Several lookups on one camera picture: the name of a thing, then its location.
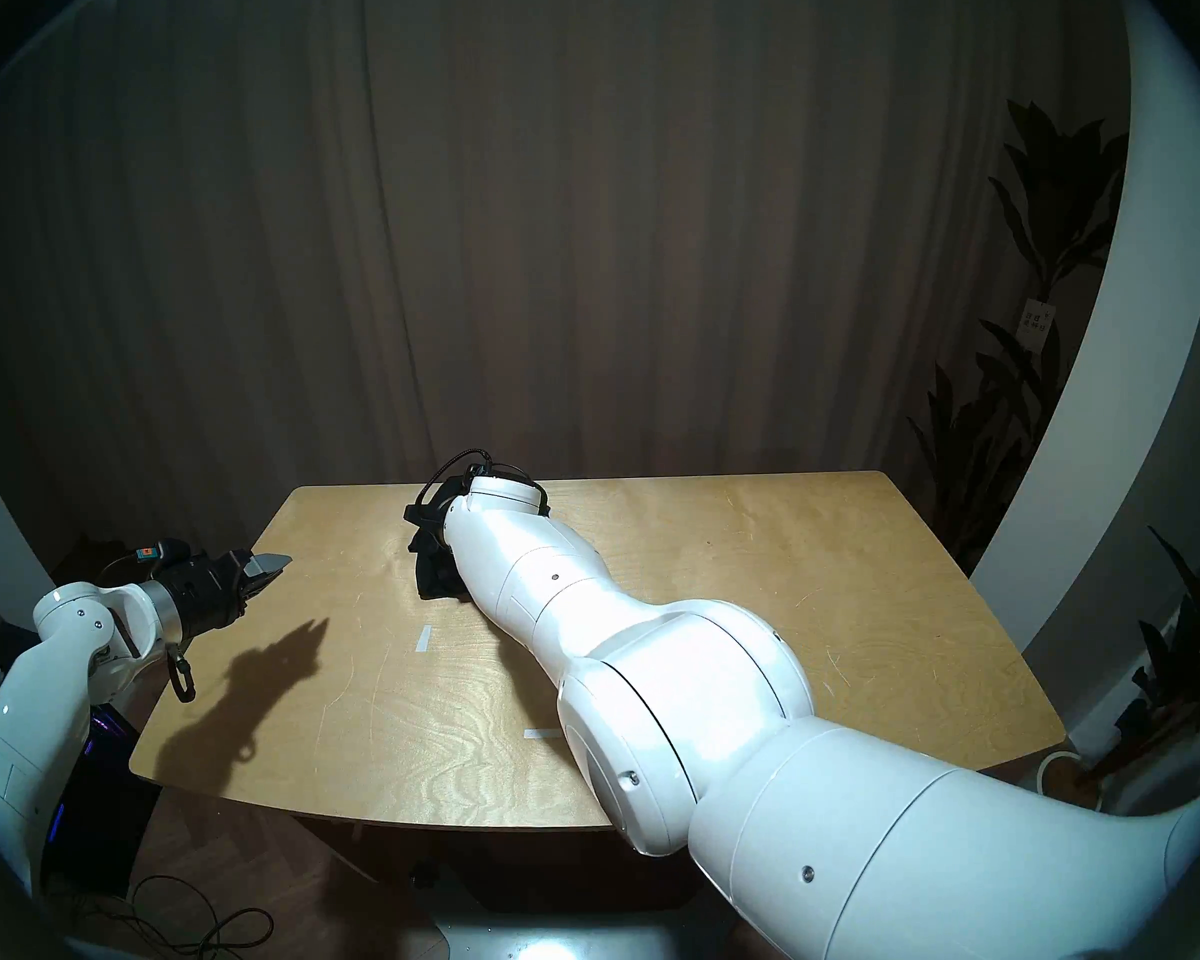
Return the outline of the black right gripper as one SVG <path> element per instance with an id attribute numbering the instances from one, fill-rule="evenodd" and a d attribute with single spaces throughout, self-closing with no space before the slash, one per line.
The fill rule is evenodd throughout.
<path id="1" fill-rule="evenodd" d="M 415 532 L 408 544 L 408 551 L 444 551 L 448 544 L 444 540 L 445 516 L 448 508 L 456 498 L 463 496 L 462 482 L 440 482 L 436 485 L 430 499 L 424 500 L 424 492 L 431 490 L 426 485 L 418 499 L 406 505 L 404 521 L 415 527 Z"/>

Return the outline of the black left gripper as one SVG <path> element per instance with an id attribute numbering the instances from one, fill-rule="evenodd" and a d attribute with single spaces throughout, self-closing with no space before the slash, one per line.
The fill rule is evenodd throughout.
<path id="1" fill-rule="evenodd" d="M 232 625 L 244 614 L 250 599 L 260 594 L 290 562 L 292 557 L 286 554 L 229 550 L 218 558 L 202 551 L 161 566 L 160 584 L 174 602 L 181 638 L 197 638 Z"/>

